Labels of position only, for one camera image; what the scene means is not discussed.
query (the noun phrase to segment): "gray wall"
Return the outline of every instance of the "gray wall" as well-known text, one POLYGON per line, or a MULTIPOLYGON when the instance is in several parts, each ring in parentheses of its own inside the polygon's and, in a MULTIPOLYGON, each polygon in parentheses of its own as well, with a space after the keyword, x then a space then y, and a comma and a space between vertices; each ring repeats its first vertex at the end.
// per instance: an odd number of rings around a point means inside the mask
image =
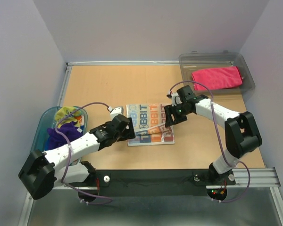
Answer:
POLYGON ((256 83, 246 106, 256 116, 264 162, 276 168, 283 195, 283 0, 270 0, 241 53, 256 83))
POLYGON ((268 0, 34 0, 67 62, 239 51, 268 0))
POLYGON ((18 224, 18 172, 41 114, 56 105, 65 63, 32 0, 0 0, 0 226, 18 224))

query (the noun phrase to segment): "folded towel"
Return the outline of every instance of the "folded towel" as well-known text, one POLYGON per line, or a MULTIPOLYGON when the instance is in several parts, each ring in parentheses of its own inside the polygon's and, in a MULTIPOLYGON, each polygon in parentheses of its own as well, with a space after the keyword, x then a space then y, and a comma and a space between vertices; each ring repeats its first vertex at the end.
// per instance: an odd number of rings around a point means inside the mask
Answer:
MULTIPOLYGON (((192 73, 194 81, 206 85, 209 89, 227 89, 240 86, 242 79, 238 68, 233 67, 217 67, 200 69, 192 73)), ((206 90, 199 84, 194 84, 195 90, 206 90)))

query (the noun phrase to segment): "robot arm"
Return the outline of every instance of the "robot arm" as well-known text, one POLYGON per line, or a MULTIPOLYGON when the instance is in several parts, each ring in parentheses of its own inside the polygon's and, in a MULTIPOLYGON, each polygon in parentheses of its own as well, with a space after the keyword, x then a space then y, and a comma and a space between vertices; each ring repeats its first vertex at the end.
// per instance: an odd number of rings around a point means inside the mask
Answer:
MULTIPOLYGON (((111 146, 116 141, 135 138, 131 118, 122 115, 121 107, 111 113, 111 121, 91 129, 81 138, 71 142, 72 154, 70 162, 84 155, 111 146)), ((23 165, 19 178, 34 199, 40 199, 48 194, 53 187, 62 185, 61 178, 68 164, 68 145, 54 150, 31 152, 23 165)), ((65 181, 83 182, 94 168, 88 162, 70 166, 65 181)))
MULTIPOLYGON (((213 120, 211 100, 205 95, 196 96, 190 86, 184 86, 178 89, 177 93, 167 96, 172 99, 172 104, 165 106, 166 127, 186 121, 186 115, 190 113, 213 120)), ((241 157, 262 144, 261 135, 250 112, 234 112, 214 102, 213 106, 217 124, 225 129, 225 157, 230 165, 234 166, 241 157)), ((217 178, 231 169, 222 155, 209 167, 212 178, 217 178)))

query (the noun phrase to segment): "purple cloth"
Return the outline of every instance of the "purple cloth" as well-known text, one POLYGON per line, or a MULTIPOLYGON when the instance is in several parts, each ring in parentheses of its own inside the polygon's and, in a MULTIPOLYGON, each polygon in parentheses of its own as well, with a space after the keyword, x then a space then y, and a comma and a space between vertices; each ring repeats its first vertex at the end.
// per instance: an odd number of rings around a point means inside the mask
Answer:
MULTIPOLYGON (((75 124, 76 122, 72 121, 70 123, 62 125, 61 128, 58 129, 58 131, 64 133, 68 137, 70 142, 80 138, 83 135, 83 131, 75 127, 75 124)), ((66 140, 60 134, 56 133, 54 128, 48 128, 47 132, 49 134, 49 138, 47 141, 48 150, 52 150, 67 144, 66 140)))

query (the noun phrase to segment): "yellow cloth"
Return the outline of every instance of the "yellow cloth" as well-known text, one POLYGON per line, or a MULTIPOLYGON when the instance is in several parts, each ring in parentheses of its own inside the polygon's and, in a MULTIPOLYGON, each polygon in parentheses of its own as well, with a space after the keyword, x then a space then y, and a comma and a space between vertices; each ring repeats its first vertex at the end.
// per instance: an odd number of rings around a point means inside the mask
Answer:
MULTIPOLYGON (((76 107, 62 107, 60 110, 57 111, 55 114, 55 120, 59 121, 60 119, 64 118, 66 115, 69 115, 71 112, 75 111, 77 108, 76 107)), ((66 123, 70 123, 72 121, 75 121, 75 127, 80 127, 79 121, 75 118, 76 116, 80 116, 82 114, 81 111, 77 111, 74 114, 70 115, 68 118, 63 120, 61 124, 59 124, 58 128, 60 128, 62 125, 66 123)))

